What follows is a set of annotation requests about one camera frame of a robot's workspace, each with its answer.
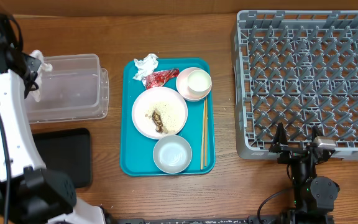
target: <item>wooden table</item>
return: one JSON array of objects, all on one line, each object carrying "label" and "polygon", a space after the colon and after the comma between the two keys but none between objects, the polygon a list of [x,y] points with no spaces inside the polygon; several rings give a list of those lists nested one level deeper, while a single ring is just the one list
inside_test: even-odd
[{"label": "wooden table", "polygon": [[[285,165],[248,161],[236,152],[234,75],[230,33],[235,14],[23,19],[26,52],[44,55],[95,53],[109,71],[107,118],[32,125],[34,133],[88,128],[93,146],[93,184],[78,195],[103,204],[116,218],[219,218],[255,215],[260,203],[288,187]],[[129,177],[119,166],[122,74],[126,63],[148,53],[160,58],[201,57],[213,79],[216,165],[206,175]],[[358,162],[330,161],[317,168],[341,186],[333,215],[358,223]],[[293,205],[291,194],[266,204],[262,214]]]}]

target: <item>plastic wrapper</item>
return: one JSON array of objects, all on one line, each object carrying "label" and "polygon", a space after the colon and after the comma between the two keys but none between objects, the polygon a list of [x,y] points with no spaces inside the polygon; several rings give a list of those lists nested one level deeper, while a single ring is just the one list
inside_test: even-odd
[{"label": "plastic wrapper", "polygon": [[143,77],[142,83],[146,87],[146,90],[148,90],[149,88],[164,86],[171,78],[175,78],[178,75],[179,69],[177,68],[153,72]]}]

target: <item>white plate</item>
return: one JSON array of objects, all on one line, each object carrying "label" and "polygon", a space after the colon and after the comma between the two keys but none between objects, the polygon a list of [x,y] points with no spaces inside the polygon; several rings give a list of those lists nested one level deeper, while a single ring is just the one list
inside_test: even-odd
[{"label": "white plate", "polygon": [[184,171],[189,166],[192,156],[189,143],[180,136],[162,138],[153,150],[155,165],[168,174]]},{"label": "white plate", "polygon": [[206,95],[208,95],[208,93],[211,91],[212,89],[212,85],[208,88],[208,90],[206,91],[206,94],[204,96],[195,96],[193,94],[190,93],[188,85],[187,85],[187,77],[189,76],[189,74],[195,70],[202,70],[200,68],[186,68],[183,71],[181,71],[177,77],[177,90],[178,92],[181,94],[182,97],[184,97],[184,99],[186,99],[187,101],[190,102],[196,102],[199,100],[202,100],[204,97],[206,97]]},{"label": "white plate", "polygon": [[[168,128],[168,134],[156,132],[155,124],[149,118],[155,107],[161,108],[159,111],[162,123]],[[151,139],[162,139],[168,135],[178,134],[186,120],[185,100],[178,92],[167,87],[154,87],[144,91],[137,97],[132,107],[132,121],[136,129]]]}]

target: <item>crumpled tissue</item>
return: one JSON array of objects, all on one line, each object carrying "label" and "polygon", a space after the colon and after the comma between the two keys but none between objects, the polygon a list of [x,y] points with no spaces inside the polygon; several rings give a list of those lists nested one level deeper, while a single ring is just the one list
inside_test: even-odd
[{"label": "crumpled tissue", "polygon": [[[31,57],[35,57],[36,59],[39,59],[41,61],[41,66],[39,67],[37,73],[38,77],[35,79],[36,84],[38,84],[38,87],[41,89],[42,85],[42,73],[43,72],[51,72],[53,70],[53,67],[49,63],[44,62],[44,56],[42,55],[42,52],[39,50],[35,50],[30,54]],[[34,100],[36,102],[39,102],[41,100],[41,92],[40,90],[30,91],[30,95],[34,97]]]},{"label": "crumpled tissue", "polygon": [[148,54],[143,60],[134,59],[135,66],[139,71],[137,71],[133,79],[141,81],[143,77],[153,73],[158,66],[157,58],[155,54]]}]

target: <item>chopsticks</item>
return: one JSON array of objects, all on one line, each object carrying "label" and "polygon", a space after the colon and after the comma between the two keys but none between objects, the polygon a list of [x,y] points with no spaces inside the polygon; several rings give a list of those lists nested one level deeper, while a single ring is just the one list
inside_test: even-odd
[{"label": "chopsticks", "polygon": [[208,163],[208,99],[204,100],[203,135],[201,137],[201,170]]}]

